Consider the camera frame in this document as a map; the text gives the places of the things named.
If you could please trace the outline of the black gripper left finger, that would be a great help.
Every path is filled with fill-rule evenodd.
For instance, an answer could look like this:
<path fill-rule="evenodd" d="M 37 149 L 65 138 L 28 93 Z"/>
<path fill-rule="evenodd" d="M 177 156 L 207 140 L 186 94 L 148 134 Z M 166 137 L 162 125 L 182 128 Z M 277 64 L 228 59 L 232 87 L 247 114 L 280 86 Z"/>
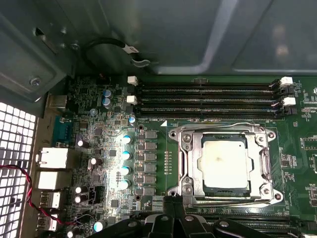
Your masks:
<path fill-rule="evenodd" d="M 163 199 L 163 213 L 154 216 L 152 222 L 141 223 L 136 218 L 120 221 L 99 232 L 92 238 L 172 238 L 175 210 L 172 196 Z"/>

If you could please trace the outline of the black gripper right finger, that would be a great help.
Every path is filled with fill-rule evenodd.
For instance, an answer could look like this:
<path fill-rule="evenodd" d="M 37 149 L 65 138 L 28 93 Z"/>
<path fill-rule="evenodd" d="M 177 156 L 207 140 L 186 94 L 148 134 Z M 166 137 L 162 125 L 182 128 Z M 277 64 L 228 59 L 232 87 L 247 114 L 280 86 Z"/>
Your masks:
<path fill-rule="evenodd" d="M 293 227 L 271 227 L 267 217 L 217 216 L 208 224 L 204 216 L 186 214 L 183 197 L 174 197 L 174 237 L 186 238 L 301 238 L 302 233 Z"/>

